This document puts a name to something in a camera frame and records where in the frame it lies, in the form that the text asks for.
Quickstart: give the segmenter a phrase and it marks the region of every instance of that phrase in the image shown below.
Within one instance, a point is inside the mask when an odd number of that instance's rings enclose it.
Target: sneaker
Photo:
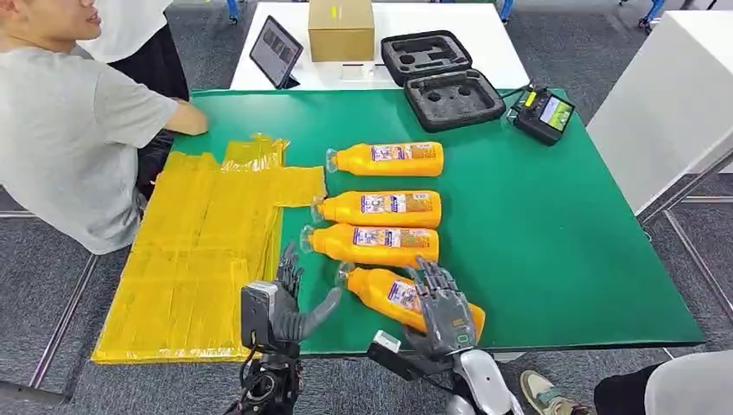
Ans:
[[[588,406],[567,399],[545,376],[526,370],[519,377],[519,384],[527,402],[540,415],[595,415]]]

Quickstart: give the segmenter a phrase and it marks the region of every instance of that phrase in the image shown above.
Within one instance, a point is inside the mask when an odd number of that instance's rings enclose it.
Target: white table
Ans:
[[[249,56],[267,16],[273,16],[305,48],[292,72],[301,84],[296,89],[397,88],[386,68],[375,66],[383,63],[379,42],[387,36],[439,29],[456,35],[471,54],[473,67],[486,75],[495,88],[518,88],[529,82],[493,4],[374,3],[374,62],[313,62],[308,11],[307,3],[258,3],[230,89],[273,89]]]
[[[733,12],[668,11],[588,124],[639,214],[733,148]]]

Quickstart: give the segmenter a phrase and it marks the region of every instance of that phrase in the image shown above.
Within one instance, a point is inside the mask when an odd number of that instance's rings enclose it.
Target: black pants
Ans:
[[[644,394],[649,376],[657,367],[659,365],[601,380],[594,392],[598,415],[645,415]]]
[[[181,59],[175,50],[173,35],[166,24],[158,30],[135,54],[110,64],[137,83],[147,86],[151,91],[170,98],[188,101],[188,83],[183,73]],[[173,134],[163,130],[153,140],[137,151],[137,189],[148,200],[153,194],[155,181],[163,170]]]

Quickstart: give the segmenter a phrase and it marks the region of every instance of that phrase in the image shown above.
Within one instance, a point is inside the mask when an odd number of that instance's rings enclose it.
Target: bottle cap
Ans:
[[[339,269],[336,271],[335,285],[343,289],[347,288],[348,274],[356,269],[353,262],[341,262]]]
[[[338,164],[338,151],[334,149],[326,150],[326,171],[328,173],[334,173],[339,169]]]
[[[310,203],[310,217],[313,223],[321,223],[326,218],[323,216],[323,198],[315,196],[313,202]]]
[[[311,253],[313,252],[313,232],[315,229],[310,226],[306,225],[303,227],[303,230],[300,231],[300,250],[305,253]]]

